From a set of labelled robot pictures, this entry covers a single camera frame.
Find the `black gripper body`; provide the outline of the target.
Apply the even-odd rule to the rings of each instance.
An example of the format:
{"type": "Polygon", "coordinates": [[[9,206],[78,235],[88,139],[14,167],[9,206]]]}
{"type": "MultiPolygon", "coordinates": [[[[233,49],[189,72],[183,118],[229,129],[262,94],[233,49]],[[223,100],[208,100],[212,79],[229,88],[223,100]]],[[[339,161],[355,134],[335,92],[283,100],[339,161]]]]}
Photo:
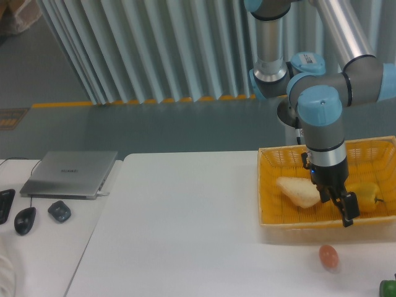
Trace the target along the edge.
{"type": "Polygon", "coordinates": [[[330,187],[337,192],[345,191],[345,181],[349,175],[347,158],[332,166],[319,166],[311,163],[306,152],[301,154],[301,159],[303,167],[309,170],[314,184],[330,187]]]}

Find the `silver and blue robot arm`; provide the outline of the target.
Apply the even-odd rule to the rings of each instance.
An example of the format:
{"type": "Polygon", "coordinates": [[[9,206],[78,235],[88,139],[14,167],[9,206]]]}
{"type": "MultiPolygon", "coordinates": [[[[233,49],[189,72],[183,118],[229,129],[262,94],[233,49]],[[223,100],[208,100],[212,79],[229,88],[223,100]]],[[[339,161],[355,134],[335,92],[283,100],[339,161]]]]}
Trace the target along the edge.
{"type": "Polygon", "coordinates": [[[345,188],[348,177],[343,131],[344,107],[395,97],[395,66],[382,64],[364,34],[349,1],[313,1],[335,46],[341,71],[328,75],[314,53],[283,58],[283,18],[290,1],[246,1],[257,25],[257,61],[249,75],[257,98],[286,94],[288,116],[307,151],[309,170],[322,202],[333,202],[343,226],[359,216],[356,194],[345,188]]]}

